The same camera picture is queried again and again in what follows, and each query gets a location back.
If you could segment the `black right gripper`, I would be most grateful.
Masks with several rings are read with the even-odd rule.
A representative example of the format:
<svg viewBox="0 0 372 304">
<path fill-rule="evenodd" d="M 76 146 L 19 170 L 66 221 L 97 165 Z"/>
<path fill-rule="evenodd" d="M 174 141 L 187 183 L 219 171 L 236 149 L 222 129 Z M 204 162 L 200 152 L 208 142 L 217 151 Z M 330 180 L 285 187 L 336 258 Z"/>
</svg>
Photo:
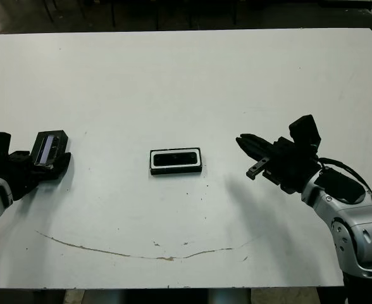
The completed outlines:
<svg viewBox="0 0 372 304">
<path fill-rule="evenodd" d="M 247 156 L 257 161 L 246 176 L 254 180 L 262 174 L 288 194 L 303 192 L 308 181 L 319 171 L 313 155 L 306 154 L 284 137 L 270 143 L 254 134 L 241 134 L 236 142 Z"/>
</svg>

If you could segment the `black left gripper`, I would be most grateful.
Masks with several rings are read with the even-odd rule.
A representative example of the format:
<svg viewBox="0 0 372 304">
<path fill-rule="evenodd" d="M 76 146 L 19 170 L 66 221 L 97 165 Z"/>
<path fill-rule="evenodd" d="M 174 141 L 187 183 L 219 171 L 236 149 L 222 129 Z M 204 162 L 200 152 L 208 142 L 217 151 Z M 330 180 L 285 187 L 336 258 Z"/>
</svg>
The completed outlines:
<svg viewBox="0 0 372 304">
<path fill-rule="evenodd" d="M 66 152 L 52 163 L 35 164 L 29 151 L 15 151 L 0 158 L 0 178 L 5 180 L 14 201 L 20 200 L 42 181 L 52 181 L 66 171 L 71 153 Z"/>
</svg>

